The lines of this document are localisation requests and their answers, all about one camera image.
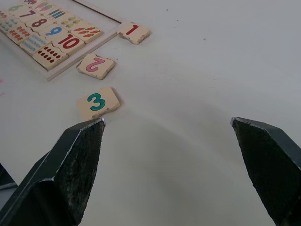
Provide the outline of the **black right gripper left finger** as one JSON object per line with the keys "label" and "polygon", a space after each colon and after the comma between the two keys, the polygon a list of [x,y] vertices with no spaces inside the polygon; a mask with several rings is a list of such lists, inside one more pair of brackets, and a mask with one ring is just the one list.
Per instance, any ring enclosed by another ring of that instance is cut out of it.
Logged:
{"label": "black right gripper left finger", "polygon": [[95,181],[103,118],[64,131],[0,210],[2,226],[77,226]]}

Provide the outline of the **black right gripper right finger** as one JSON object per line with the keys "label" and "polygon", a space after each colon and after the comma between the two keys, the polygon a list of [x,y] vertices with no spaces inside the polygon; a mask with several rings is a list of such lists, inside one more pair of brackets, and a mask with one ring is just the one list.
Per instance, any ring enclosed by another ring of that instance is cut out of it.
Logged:
{"label": "black right gripper right finger", "polygon": [[233,117],[249,178],[277,226],[301,224],[301,149],[280,128]]}

